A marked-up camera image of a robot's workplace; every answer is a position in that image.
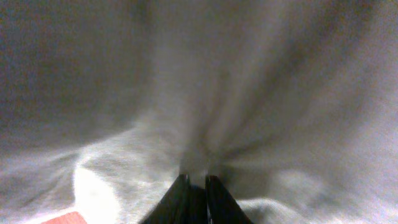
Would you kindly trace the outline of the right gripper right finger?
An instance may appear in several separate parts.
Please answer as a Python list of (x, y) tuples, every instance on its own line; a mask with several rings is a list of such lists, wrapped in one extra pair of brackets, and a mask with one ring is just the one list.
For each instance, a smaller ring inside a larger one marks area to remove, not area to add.
[(205, 191), (210, 223), (254, 224), (217, 176), (206, 176)]

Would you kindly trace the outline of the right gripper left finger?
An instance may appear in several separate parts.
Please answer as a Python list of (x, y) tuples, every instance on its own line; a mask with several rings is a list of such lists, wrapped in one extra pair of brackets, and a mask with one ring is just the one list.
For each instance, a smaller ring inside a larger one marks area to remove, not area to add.
[(180, 174), (142, 224), (184, 224), (188, 221), (190, 178)]

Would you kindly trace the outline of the khaki green cargo shorts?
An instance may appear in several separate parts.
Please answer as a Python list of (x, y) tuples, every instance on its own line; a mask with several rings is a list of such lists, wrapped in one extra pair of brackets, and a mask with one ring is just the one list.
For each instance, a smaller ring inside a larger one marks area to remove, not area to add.
[(1, 222), (397, 222), (396, 1), (2, 1)]

